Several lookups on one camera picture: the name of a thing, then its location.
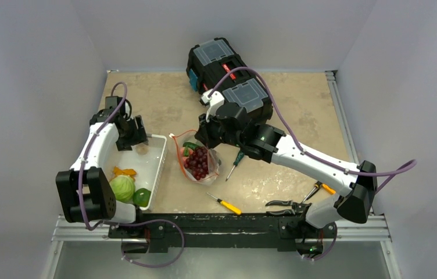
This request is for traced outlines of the green cucumber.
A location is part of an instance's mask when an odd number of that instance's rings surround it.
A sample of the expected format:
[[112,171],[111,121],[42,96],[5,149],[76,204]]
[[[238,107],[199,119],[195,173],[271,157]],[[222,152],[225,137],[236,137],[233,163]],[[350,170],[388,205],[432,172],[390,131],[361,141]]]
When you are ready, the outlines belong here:
[[187,147],[189,147],[189,148],[191,148],[194,152],[195,152],[195,150],[197,149],[197,148],[199,148],[200,146],[198,145],[198,144],[195,144],[195,143],[193,143],[193,142],[184,142],[183,144],[182,144],[182,147],[183,146],[187,146]]

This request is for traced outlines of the pink peach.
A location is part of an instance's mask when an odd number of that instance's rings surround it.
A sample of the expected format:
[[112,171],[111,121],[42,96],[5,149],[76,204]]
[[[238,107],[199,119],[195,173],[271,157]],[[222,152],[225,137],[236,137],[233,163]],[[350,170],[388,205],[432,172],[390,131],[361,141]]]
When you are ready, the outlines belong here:
[[183,146],[180,148],[180,159],[182,161],[182,163],[184,164],[186,162],[186,160],[189,158],[190,155],[193,154],[193,150],[187,146]]

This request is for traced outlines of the clear zip bag orange zipper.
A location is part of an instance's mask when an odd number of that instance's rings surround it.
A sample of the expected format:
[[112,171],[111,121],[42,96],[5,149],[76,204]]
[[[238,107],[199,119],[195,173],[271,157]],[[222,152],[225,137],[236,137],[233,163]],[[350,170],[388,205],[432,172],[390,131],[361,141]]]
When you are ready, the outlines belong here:
[[177,153],[177,162],[184,177],[196,184],[211,185],[220,175],[219,153],[195,138],[196,130],[169,134]]

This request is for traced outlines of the red grape bunch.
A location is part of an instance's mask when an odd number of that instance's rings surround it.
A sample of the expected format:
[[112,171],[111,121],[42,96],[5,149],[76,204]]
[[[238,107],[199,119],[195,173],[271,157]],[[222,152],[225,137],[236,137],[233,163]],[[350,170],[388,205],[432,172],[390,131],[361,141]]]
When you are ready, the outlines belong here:
[[197,148],[183,166],[195,180],[204,179],[209,174],[207,149],[203,146]]

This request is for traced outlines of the green cabbage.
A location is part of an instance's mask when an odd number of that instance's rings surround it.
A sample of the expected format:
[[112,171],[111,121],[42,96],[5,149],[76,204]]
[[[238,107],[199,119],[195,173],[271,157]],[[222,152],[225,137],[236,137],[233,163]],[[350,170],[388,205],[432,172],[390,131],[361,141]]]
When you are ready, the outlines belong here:
[[129,202],[135,192],[134,180],[130,176],[119,175],[109,181],[117,201]]

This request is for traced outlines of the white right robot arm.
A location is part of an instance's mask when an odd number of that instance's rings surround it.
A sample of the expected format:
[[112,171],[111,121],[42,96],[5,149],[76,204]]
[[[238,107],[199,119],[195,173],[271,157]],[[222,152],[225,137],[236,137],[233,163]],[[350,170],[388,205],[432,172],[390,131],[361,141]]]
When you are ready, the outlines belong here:
[[307,205],[298,221],[299,231],[311,237],[329,223],[345,219],[367,222],[376,194],[375,164],[339,160],[302,145],[293,136],[269,124],[252,120],[236,103],[221,105],[215,115],[198,117],[195,138],[208,148],[237,146],[247,157],[305,174],[335,190],[329,198]]

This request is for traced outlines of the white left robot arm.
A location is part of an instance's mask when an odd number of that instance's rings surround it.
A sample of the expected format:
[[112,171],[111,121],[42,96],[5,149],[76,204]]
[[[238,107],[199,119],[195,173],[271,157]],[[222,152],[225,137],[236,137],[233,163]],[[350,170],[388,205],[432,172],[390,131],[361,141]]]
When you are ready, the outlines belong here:
[[123,231],[137,238],[145,232],[144,220],[137,217],[139,209],[117,201],[103,170],[112,151],[131,151],[148,142],[142,117],[127,113],[130,107],[123,97],[106,98],[105,108],[89,122],[89,136],[78,159],[58,172],[55,183],[69,223],[123,223]]

